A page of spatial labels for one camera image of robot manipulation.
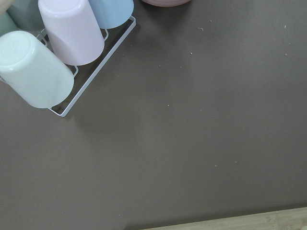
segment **light wood plank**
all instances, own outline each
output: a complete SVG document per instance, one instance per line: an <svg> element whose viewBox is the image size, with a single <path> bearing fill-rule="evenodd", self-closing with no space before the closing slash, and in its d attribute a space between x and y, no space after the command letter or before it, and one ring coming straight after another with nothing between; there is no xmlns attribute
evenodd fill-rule
<svg viewBox="0 0 307 230"><path fill-rule="evenodd" d="M148 230L300 230L303 226L307 226L307 207Z"/></svg>

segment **table surface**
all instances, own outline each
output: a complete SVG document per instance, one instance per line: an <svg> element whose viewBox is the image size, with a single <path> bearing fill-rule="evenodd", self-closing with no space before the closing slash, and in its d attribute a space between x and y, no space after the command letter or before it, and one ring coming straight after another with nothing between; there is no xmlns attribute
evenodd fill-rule
<svg viewBox="0 0 307 230"><path fill-rule="evenodd" d="M307 1L135 0L65 118L0 84L0 229L136 230L307 205Z"/></svg>

